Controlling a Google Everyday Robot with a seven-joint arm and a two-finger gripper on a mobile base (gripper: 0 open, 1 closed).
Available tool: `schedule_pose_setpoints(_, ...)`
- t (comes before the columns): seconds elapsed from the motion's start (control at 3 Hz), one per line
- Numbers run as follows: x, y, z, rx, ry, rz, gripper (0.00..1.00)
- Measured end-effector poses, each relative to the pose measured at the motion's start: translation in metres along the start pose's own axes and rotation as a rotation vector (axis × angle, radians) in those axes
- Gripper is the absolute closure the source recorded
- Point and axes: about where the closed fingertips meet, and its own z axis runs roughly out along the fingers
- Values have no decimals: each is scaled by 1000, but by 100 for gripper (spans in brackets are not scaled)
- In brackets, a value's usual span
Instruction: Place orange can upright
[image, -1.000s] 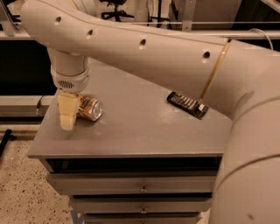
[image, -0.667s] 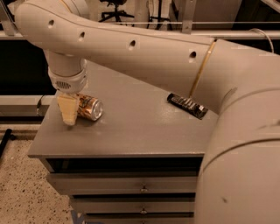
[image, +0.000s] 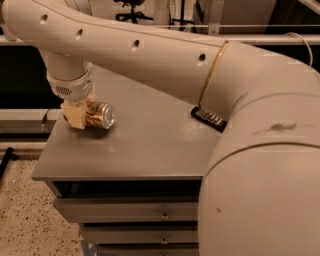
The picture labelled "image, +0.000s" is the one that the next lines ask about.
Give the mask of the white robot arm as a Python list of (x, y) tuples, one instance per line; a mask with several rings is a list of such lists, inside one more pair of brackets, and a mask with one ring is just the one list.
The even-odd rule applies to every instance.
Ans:
[(236, 41), (4, 0), (24, 42), (91, 62), (227, 121), (203, 177), (201, 256), (320, 256), (320, 76)]

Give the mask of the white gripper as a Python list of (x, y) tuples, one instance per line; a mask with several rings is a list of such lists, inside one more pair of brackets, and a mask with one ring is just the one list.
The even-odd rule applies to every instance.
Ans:
[(47, 80), (53, 93), (65, 100), (61, 104), (62, 114), (70, 126), (76, 129), (84, 130), (86, 127), (86, 103), (81, 100), (93, 88), (91, 68), (88, 62), (76, 61), (52, 65), (47, 70)]

